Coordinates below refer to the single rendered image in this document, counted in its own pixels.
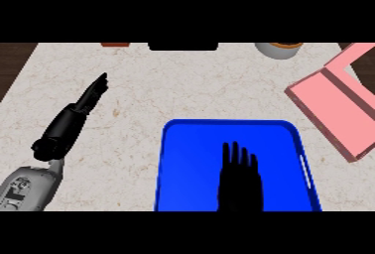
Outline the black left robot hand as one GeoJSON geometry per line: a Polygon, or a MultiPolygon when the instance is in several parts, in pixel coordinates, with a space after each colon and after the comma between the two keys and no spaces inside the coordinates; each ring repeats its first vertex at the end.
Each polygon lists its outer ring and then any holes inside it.
{"type": "Polygon", "coordinates": [[[42,138],[35,142],[32,149],[38,160],[49,162],[67,156],[80,137],[88,117],[107,90],[107,73],[104,73],[89,86],[79,101],[70,103],[63,109],[42,138]]]}

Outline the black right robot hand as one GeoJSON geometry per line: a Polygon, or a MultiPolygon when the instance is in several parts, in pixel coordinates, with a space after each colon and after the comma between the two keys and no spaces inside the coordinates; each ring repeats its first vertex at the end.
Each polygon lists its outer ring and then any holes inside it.
{"type": "Polygon", "coordinates": [[[219,183],[219,212],[262,212],[265,189],[259,171],[259,158],[249,149],[224,144],[224,167],[219,183]]]}

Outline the blue plastic tray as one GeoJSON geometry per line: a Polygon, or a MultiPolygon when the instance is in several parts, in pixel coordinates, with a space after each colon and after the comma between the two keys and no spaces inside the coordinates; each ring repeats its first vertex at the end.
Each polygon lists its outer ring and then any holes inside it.
{"type": "Polygon", "coordinates": [[[266,211],[320,211],[309,163],[295,125],[284,120],[175,119],[165,125],[157,211],[218,208],[224,145],[238,143],[261,162],[266,211]]]}

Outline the pink cardboard box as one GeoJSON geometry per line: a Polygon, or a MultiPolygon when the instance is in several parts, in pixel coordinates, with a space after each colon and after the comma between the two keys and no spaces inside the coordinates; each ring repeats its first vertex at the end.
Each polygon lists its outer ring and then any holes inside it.
{"type": "Polygon", "coordinates": [[[352,43],[284,91],[349,162],[375,148],[375,95],[346,68],[374,48],[375,43],[352,43]]]}

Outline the black flat appliance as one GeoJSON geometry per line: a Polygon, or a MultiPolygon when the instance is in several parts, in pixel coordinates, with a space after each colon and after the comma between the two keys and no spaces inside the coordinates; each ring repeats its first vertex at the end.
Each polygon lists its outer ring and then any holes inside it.
{"type": "Polygon", "coordinates": [[[153,51],[216,51],[218,43],[150,43],[153,51]]]}

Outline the grey round pot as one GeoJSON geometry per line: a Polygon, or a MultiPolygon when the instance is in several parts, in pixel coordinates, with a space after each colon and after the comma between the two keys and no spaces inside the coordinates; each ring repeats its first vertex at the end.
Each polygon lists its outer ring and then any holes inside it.
{"type": "Polygon", "coordinates": [[[293,58],[302,47],[302,43],[256,43],[259,51],[275,60],[293,58]]]}

